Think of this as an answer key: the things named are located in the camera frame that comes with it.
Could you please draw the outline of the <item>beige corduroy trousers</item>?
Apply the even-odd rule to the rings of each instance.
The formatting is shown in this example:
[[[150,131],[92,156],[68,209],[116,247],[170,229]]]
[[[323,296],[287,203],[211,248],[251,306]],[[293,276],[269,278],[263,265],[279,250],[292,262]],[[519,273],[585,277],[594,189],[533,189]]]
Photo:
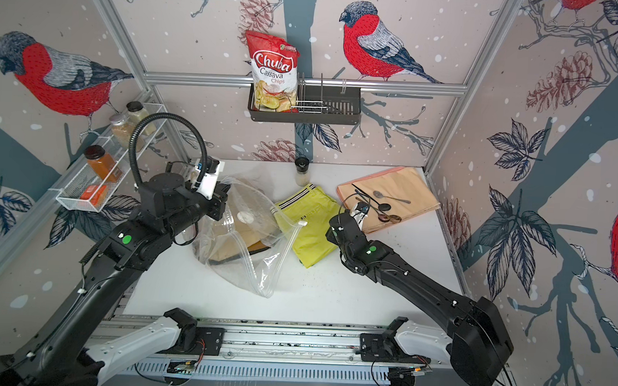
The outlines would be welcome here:
[[[263,241],[268,237],[263,225],[251,212],[225,211],[214,229],[209,264],[222,265],[269,250],[271,246]]]

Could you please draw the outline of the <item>yellow trousers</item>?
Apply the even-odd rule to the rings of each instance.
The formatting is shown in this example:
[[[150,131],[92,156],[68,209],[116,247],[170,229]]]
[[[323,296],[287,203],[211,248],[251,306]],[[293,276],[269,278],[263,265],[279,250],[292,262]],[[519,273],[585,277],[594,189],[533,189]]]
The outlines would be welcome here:
[[[306,223],[292,245],[292,250],[305,268],[313,267],[337,250],[326,235],[331,228],[329,221],[339,213],[340,204],[326,195],[321,187],[307,184],[276,205],[292,222]]]

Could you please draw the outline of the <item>clear plastic vacuum bag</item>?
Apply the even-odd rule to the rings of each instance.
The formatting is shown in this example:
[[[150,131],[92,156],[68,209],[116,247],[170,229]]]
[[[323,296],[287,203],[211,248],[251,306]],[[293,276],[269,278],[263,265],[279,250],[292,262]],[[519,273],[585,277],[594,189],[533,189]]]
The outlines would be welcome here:
[[[224,183],[229,191],[223,216],[200,220],[195,258],[237,288],[270,298],[307,222],[291,220],[248,181],[227,177]]]

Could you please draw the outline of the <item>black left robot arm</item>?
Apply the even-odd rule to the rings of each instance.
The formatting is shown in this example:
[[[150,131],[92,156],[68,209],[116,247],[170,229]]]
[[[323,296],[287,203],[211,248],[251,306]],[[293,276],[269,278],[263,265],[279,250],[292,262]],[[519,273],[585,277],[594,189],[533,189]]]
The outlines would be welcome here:
[[[101,386],[113,359],[89,352],[86,342],[122,294],[176,237],[203,217],[218,221],[230,186],[217,183],[209,198],[177,173],[147,182],[134,178],[141,203],[127,221],[87,253],[78,289],[17,352],[0,355],[0,386]]]

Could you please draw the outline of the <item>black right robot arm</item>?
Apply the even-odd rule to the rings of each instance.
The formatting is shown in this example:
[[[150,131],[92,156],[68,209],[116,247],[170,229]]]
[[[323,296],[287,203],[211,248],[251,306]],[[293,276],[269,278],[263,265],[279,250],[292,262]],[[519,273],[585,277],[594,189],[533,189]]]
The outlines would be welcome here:
[[[326,238],[341,262],[410,301],[450,337],[449,361],[468,386],[493,386],[514,351],[498,308],[488,298],[472,300],[437,283],[391,247],[369,241],[350,212],[332,217]]]

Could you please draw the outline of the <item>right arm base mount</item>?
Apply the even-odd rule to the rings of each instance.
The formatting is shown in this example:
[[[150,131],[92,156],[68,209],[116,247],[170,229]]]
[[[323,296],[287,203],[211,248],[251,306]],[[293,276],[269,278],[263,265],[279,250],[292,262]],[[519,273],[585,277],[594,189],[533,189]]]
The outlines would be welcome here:
[[[358,354],[363,362],[388,362],[408,364],[429,364],[429,360],[419,355],[408,355],[397,345],[392,337],[385,334],[360,334]]]

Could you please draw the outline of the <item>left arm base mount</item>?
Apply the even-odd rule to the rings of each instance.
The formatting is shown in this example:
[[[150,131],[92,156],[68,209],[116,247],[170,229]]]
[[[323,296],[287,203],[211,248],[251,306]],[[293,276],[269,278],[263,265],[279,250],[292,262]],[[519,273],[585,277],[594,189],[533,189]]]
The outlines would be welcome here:
[[[181,331],[177,342],[162,351],[168,355],[219,356],[226,330],[218,327],[193,327]]]

